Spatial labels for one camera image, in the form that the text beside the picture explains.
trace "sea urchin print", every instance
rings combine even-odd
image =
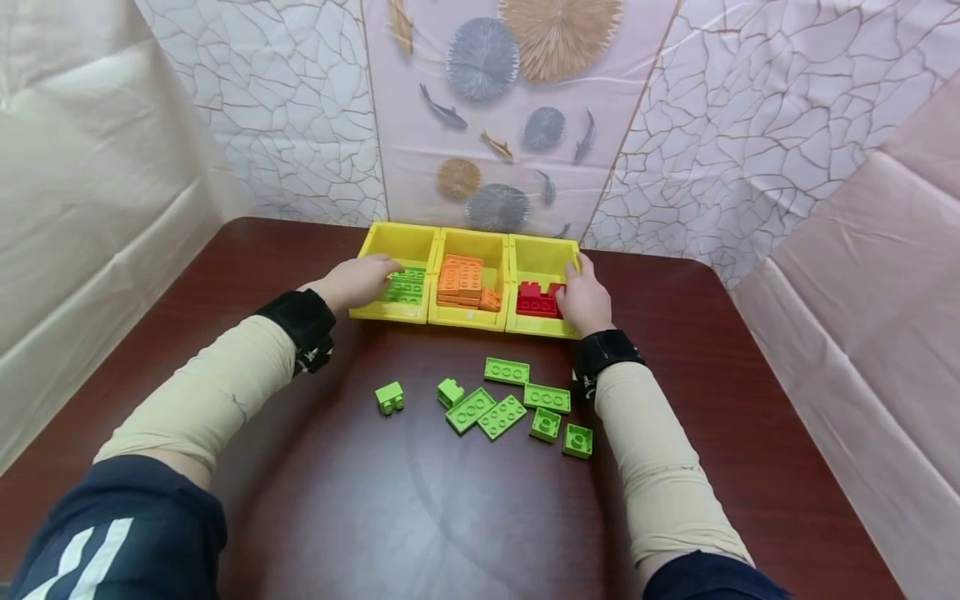
[[[470,197],[465,214],[474,229],[513,233],[530,217],[530,200],[515,187],[491,183]]]
[[[550,150],[566,131],[566,117],[553,107],[540,107],[530,114],[523,127],[523,144],[530,150]]]
[[[510,89],[519,68],[514,35],[497,19],[467,21],[446,51],[446,77],[464,98],[492,100]]]
[[[480,167],[465,158],[449,158],[437,171],[437,187],[450,200],[465,200],[480,187]]]
[[[534,84],[566,81],[597,62],[622,14],[622,0],[500,0],[520,72]]]

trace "hand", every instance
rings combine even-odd
[[[340,263],[326,277],[307,283],[300,290],[313,290],[337,313],[378,299],[390,287],[390,274],[402,271],[403,265],[390,256],[370,254]]]
[[[572,262],[566,263],[566,288],[557,292],[557,305],[564,319],[586,338],[591,333],[616,329],[610,306],[610,294],[593,274],[593,262],[582,252],[580,273]]]

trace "beige arm sleeve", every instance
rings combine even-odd
[[[638,363],[605,369],[596,411],[623,478],[635,564],[694,550],[754,564],[649,369]]]
[[[296,348],[265,317],[249,317],[191,358],[127,417],[93,462],[176,452],[210,471],[233,434],[294,373]]]

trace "fish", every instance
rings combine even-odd
[[[593,148],[593,137],[597,133],[596,123],[593,121],[593,113],[590,112],[590,109],[587,109],[587,117],[590,120],[590,124],[587,127],[587,135],[584,135],[583,141],[577,142],[577,152],[573,155],[573,162],[580,162],[590,153],[590,149]]]
[[[390,27],[394,30],[396,43],[408,55],[414,54],[414,22],[403,11],[403,0],[390,0]]]
[[[546,173],[543,173],[540,169],[534,169],[534,171],[537,171],[538,173],[543,175],[543,179],[544,179],[543,201],[546,203],[547,206],[550,206],[553,203],[553,201],[556,200],[557,198],[557,186],[553,184],[553,181],[550,179],[550,176],[547,175]]]
[[[457,109],[454,107],[446,108],[442,107],[430,98],[430,92],[426,90],[426,85],[420,84],[420,91],[423,92],[423,97],[426,98],[426,103],[433,109],[434,113],[440,120],[444,122],[444,125],[452,127],[455,130],[465,130],[467,128],[467,121],[464,121],[464,118],[457,114]]]
[[[496,150],[498,154],[507,159],[507,162],[514,162],[514,153],[510,152],[510,148],[507,147],[507,142],[495,141],[492,137],[487,135],[487,130],[483,130],[483,133],[480,133],[480,139],[490,144],[491,148]]]

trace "yellow bin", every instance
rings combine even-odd
[[[510,271],[510,239],[504,233],[486,233],[466,229],[443,228],[440,243],[433,257],[430,285],[430,314],[427,321],[438,325],[473,327],[488,331],[503,331],[507,326],[507,295],[513,277]],[[437,277],[444,264],[444,256],[457,254],[483,260],[483,285],[500,295],[500,312],[490,312],[458,306],[437,304]]]
[[[430,267],[438,248],[440,228],[402,223],[374,223],[367,233],[358,256],[384,252],[404,267],[419,267],[426,270],[423,280],[423,297],[420,304],[385,302],[377,300],[362,308],[350,310],[354,319],[380,319],[404,323],[425,324],[429,313],[428,298],[432,298],[435,273]]]
[[[566,283],[566,262],[580,269],[576,257],[580,247],[572,240],[557,240],[530,235],[510,234],[510,285],[507,306],[507,331],[527,335],[577,339],[577,330],[566,321],[545,317],[528,317],[516,313],[516,296],[521,281],[535,281],[545,292],[550,283]]]

